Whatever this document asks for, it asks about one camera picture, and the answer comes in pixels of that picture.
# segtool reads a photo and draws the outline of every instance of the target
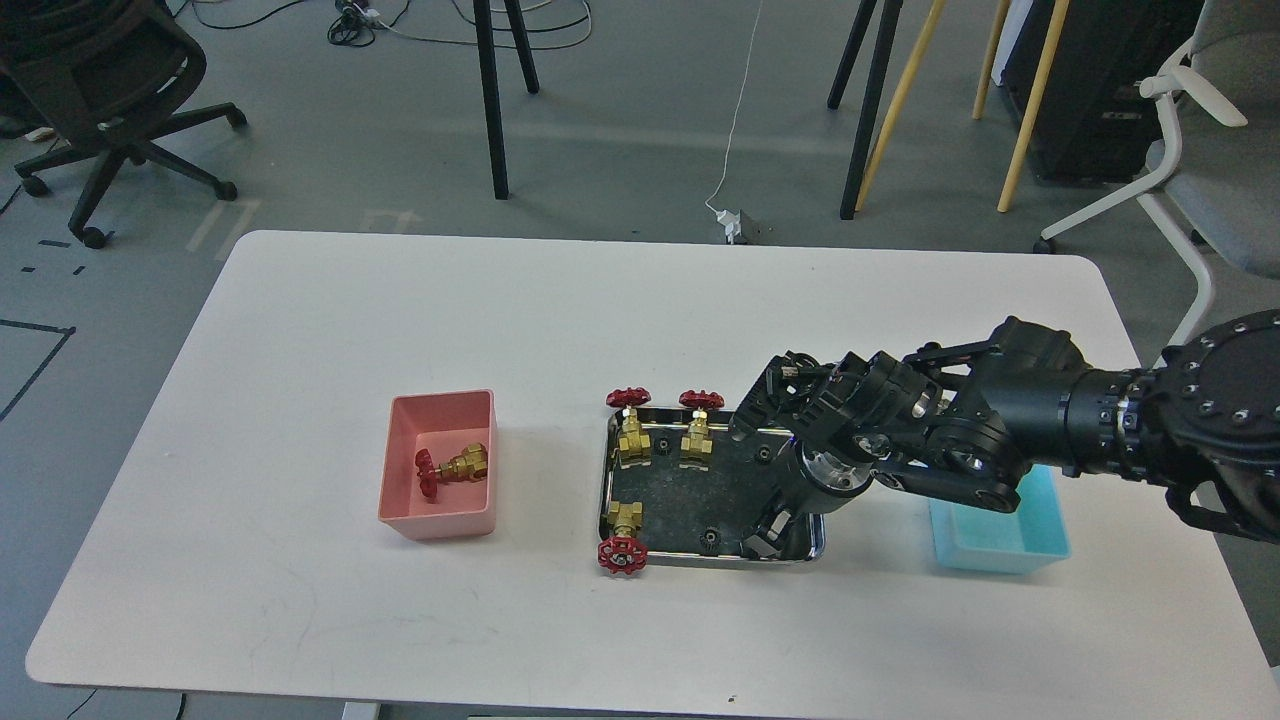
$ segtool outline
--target pink bin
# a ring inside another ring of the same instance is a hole
[[[392,401],[378,519],[410,539],[484,536],[493,532],[497,459],[493,391],[407,395]],[[436,502],[419,489],[413,456],[424,447],[436,465],[479,442],[489,451],[489,475],[442,483]]]

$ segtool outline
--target metal tray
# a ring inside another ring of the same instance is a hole
[[[604,520],[609,502],[644,502],[640,539],[649,547],[654,565],[758,566],[817,560],[826,547],[820,515],[795,519],[788,539],[777,557],[756,557],[742,548],[776,489],[773,462],[791,438],[782,429],[765,428],[749,441],[735,442],[728,434],[731,413],[712,410],[708,427],[714,450],[708,470],[680,466],[680,438],[692,410],[685,407],[636,409],[640,425],[653,441],[649,465],[622,469],[617,461],[618,425],[622,411],[609,418],[604,473],[600,492],[600,539],[609,534]],[[714,543],[704,542],[710,532]]]

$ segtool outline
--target gate valve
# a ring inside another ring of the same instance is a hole
[[[435,502],[440,483],[456,480],[477,483],[489,477],[489,451],[479,442],[468,445],[439,468],[431,461],[431,451],[424,447],[413,456],[413,464],[417,465],[417,487],[428,502]]]
[[[622,409],[622,425],[618,428],[618,466],[623,470],[650,462],[653,442],[649,433],[640,427],[640,418],[636,415],[636,406],[649,400],[652,396],[643,387],[614,389],[604,398],[604,404],[609,407]]]
[[[708,410],[724,407],[718,392],[686,389],[680,393],[680,404],[694,411],[689,430],[680,438],[680,466],[709,470],[712,464],[712,430],[707,424]]]
[[[644,569],[649,561],[649,548],[636,538],[644,524],[644,503],[628,502],[626,505],[613,501],[609,503],[609,512],[605,521],[612,528],[612,536],[600,542],[596,551],[596,560],[600,568],[611,574],[632,574]]]

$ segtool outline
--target white table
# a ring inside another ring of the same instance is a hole
[[[236,247],[27,656],[41,682],[532,712],[1267,717],[1280,696],[1204,533],[1161,491],[1060,480],[1075,556],[940,568],[877,487],[800,570],[595,564],[604,395],[736,401],[1006,314],[1137,359],[1076,258],[255,232]],[[498,530],[375,519],[390,398],[489,387]]]

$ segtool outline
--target black cabinet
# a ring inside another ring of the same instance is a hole
[[[1156,106],[1138,83],[1187,41],[1203,0],[1075,0],[1062,27],[1032,142],[1032,167],[1048,181],[1126,182],[1160,138]],[[1052,0],[1037,0],[1018,36],[1004,85],[1027,108]]]

